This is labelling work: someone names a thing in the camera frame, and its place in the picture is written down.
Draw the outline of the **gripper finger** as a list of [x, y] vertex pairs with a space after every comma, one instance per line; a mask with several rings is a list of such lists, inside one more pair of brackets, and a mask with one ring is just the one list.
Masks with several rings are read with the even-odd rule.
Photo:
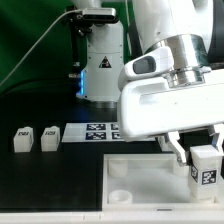
[[181, 146], [179, 140], [180, 136], [178, 131], [168, 132], [165, 135], [165, 142], [167, 143], [168, 147], [175, 153], [178, 164], [180, 166], [189, 166], [189, 153]]
[[209, 127], [209, 135], [212, 137], [212, 146], [220, 155], [223, 154], [224, 124], [215, 124]]

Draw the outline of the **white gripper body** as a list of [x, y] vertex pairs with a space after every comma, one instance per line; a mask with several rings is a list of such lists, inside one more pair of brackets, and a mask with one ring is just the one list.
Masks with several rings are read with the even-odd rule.
[[117, 111], [120, 136], [135, 141], [224, 123], [224, 69], [204, 77], [204, 84], [180, 88], [162, 77], [127, 84]]

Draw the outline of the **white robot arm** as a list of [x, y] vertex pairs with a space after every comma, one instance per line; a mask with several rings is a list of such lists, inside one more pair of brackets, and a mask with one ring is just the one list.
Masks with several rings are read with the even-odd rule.
[[224, 0], [132, 0], [143, 55], [118, 79], [120, 135], [163, 136], [181, 165], [216, 167], [224, 140]]

